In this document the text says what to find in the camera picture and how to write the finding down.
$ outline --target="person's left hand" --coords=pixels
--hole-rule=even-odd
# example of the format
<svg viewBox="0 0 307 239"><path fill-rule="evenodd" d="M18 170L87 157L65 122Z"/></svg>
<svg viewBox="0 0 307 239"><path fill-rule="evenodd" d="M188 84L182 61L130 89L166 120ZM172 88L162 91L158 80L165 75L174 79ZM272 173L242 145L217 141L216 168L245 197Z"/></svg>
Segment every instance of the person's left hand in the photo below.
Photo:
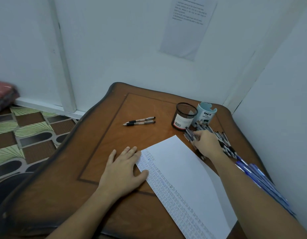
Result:
<svg viewBox="0 0 307 239"><path fill-rule="evenodd" d="M149 171L144 170L137 177L133 175L133 167L141 155L141 151L136 151L137 147L127 147L114 161L116 150L113 150L97 190L117 200L140 186L146 180Z"/></svg>

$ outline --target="person's left arm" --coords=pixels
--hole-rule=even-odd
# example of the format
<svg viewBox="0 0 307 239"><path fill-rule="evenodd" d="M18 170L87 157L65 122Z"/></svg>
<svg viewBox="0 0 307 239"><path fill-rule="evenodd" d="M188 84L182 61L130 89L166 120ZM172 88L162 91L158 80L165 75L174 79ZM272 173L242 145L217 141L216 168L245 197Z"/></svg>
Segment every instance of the person's left arm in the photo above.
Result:
<svg viewBox="0 0 307 239"><path fill-rule="evenodd" d="M144 170L139 176L133 175L133 167L139 159L141 152L137 148L129 147L114 161L116 150L108 158L105 171L99 181L99 186L93 195L63 224L53 231L47 239L92 238L109 208L122 196L127 195L148 176Z"/></svg>

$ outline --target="floor mat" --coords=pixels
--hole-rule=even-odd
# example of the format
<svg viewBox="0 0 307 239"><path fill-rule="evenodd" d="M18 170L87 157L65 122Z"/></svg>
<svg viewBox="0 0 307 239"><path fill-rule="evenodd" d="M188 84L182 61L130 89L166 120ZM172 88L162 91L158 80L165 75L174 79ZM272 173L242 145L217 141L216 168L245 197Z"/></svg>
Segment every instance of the floor mat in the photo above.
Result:
<svg viewBox="0 0 307 239"><path fill-rule="evenodd" d="M62 143L77 119L13 105L0 112L0 181L34 172Z"/></svg>

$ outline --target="white wall trim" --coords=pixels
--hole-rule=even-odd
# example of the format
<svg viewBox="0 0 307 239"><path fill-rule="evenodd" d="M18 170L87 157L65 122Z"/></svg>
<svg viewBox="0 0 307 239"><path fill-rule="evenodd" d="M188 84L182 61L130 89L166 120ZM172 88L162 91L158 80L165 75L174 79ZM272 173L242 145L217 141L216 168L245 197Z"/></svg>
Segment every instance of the white wall trim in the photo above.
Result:
<svg viewBox="0 0 307 239"><path fill-rule="evenodd" d="M76 111L76 102L69 76L65 50L54 0L34 0L37 22L48 50L51 67L62 106L67 112Z"/></svg>
<svg viewBox="0 0 307 239"><path fill-rule="evenodd" d="M64 115L64 116L75 118L75 119L80 119L85 114L85 112L81 112L81 111L67 112L67 111L64 111L64 108L62 106L52 105L49 103L40 102L37 100L22 98L22 97L17 98L14 104L37 109L37 110L44 111L44 112L52 112L52 113Z"/></svg>
<svg viewBox="0 0 307 239"><path fill-rule="evenodd" d="M237 82L223 103L231 113L234 113L279 46L291 33L306 7L307 0L294 0L267 31L248 64L238 73Z"/></svg>

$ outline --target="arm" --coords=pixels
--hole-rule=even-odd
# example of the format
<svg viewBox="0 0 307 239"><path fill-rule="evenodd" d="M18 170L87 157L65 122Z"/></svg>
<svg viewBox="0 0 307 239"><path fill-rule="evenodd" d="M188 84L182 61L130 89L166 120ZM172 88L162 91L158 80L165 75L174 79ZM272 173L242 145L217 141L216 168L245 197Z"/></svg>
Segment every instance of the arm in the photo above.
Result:
<svg viewBox="0 0 307 239"><path fill-rule="evenodd" d="M217 169L248 238L307 238L307 231L222 152L214 134L209 131L194 133L200 136L195 146Z"/></svg>
<svg viewBox="0 0 307 239"><path fill-rule="evenodd" d="M136 147L127 147L115 161L116 150L112 151L97 190L47 238L92 238L108 209L147 178L148 170L144 170L137 177L133 175L133 167L141 155L141 152L136 150Z"/></svg>

